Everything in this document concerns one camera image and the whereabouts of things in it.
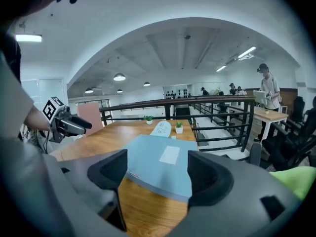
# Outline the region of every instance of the staircase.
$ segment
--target staircase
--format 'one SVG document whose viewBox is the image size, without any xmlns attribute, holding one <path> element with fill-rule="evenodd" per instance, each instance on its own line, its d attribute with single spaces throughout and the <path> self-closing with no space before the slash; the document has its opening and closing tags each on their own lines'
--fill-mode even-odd
<svg viewBox="0 0 316 237">
<path fill-rule="evenodd" d="M 177 118 L 177 116 L 189 116 L 191 115 L 190 113 L 190 108 L 189 105 L 177 105 L 175 106 L 175 118 L 174 119 L 182 119 L 182 118 Z M 192 120 L 188 118 L 189 124 L 192 124 Z"/>
</svg>

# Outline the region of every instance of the light blue folder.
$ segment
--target light blue folder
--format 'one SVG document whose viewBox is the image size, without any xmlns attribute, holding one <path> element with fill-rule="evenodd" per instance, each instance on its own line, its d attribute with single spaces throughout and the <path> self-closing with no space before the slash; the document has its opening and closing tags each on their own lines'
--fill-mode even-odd
<svg viewBox="0 0 316 237">
<path fill-rule="evenodd" d="M 160 161 L 167 146 L 180 148 L 175 164 Z M 128 150 L 128 179 L 166 198 L 188 202 L 192 195 L 188 150 L 197 150 L 196 142 L 139 135 L 122 149 Z"/>
</svg>

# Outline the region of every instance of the white plant pot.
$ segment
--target white plant pot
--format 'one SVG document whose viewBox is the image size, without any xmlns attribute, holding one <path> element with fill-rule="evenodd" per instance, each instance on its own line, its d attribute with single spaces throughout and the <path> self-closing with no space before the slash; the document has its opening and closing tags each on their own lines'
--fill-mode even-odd
<svg viewBox="0 0 316 237">
<path fill-rule="evenodd" d="M 176 133 L 178 134 L 183 133 L 183 126 L 179 128 L 176 127 Z"/>
</svg>

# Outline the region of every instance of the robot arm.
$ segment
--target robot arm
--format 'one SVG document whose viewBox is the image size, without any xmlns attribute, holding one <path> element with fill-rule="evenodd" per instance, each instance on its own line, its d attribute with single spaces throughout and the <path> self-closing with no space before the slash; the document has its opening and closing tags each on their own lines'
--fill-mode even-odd
<svg viewBox="0 0 316 237">
<path fill-rule="evenodd" d="M 92 127 L 91 123 L 72 115 L 69 106 L 65 106 L 57 97 L 48 100 L 43 114 L 50 123 L 52 142 L 60 143 L 65 137 L 85 134 L 86 129 Z"/>
</svg>

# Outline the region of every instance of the pink chair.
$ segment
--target pink chair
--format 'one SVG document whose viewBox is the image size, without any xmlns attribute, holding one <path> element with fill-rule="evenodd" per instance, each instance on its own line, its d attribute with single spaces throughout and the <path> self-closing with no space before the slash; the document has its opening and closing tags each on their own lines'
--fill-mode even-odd
<svg viewBox="0 0 316 237">
<path fill-rule="evenodd" d="M 77 115 L 78 117 L 83 118 L 92 124 L 92 128 L 87 129 L 85 136 L 89 136 L 103 128 L 99 112 L 99 105 L 97 103 L 78 105 Z"/>
</svg>

